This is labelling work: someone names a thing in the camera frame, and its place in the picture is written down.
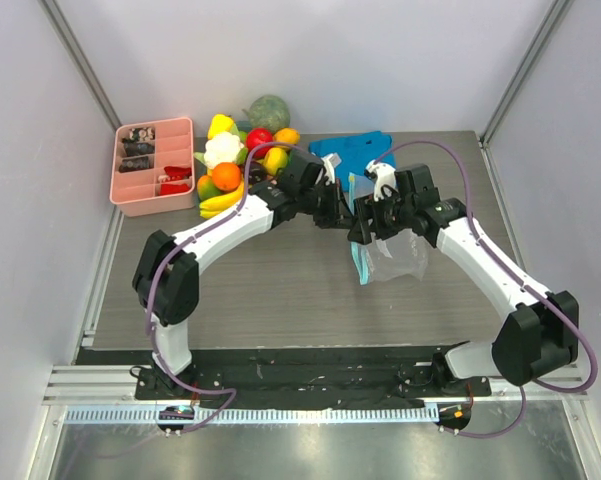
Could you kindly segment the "clear zip top bag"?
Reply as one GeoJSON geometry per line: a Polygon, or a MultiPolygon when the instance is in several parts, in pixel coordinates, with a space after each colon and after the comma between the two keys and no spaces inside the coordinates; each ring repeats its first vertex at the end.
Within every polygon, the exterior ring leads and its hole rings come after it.
{"type": "Polygon", "coordinates": [[[406,275],[422,280],[429,263],[427,243],[411,230],[402,230],[387,240],[371,235],[369,244],[351,241],[350,248],[361,285],[406,275]]]}

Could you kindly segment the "orange fruit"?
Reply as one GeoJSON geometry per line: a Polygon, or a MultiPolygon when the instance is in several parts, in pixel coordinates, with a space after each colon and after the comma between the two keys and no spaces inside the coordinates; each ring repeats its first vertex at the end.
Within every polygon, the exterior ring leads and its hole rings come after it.
{"type": "Polygon", "coordinates": [[[214,185],[223,192],[236,190],[242,182],[240,167],[231,162],[222,162],[212,170],[211,178],[214,185]]]}

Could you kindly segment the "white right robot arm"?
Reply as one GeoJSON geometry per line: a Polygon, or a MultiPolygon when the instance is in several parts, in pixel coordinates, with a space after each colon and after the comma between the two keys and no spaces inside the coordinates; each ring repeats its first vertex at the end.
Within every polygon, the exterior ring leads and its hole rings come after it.
{"type": "Polygon", "coordinates": [[[578,303],[529,277],[471,219],[457,198],[441,199],[423,164],[394,168],[370,162],[371,193],[353,202],[349,240],[362,245],[409,230],[451,259],[480,289],[502,325],[489,342],[450,348],[431,371],[437,391],[452,395],[468,378],[496,375],[524,386],[578,357],[578,303]]]}

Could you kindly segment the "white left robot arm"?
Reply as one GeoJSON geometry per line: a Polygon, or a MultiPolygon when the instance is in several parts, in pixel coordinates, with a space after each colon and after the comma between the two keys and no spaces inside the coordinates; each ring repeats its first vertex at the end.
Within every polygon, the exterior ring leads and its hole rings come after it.
{"type": "Polygon", "coordinates": [[[335,174],[336,154],[318,157],[295,148],[273,178],[250,185],[253,163],[248,157],[234,205],[173,235],[155,231],[136,267],[132,287],[146,313],[154,362],[162,370],[158,386],[170,398],[183,398],[192,389],[188,319],[199,304],[201,276],[214,261],[298,214],[311,215],[321,228],[351,226],[335,174]]]}

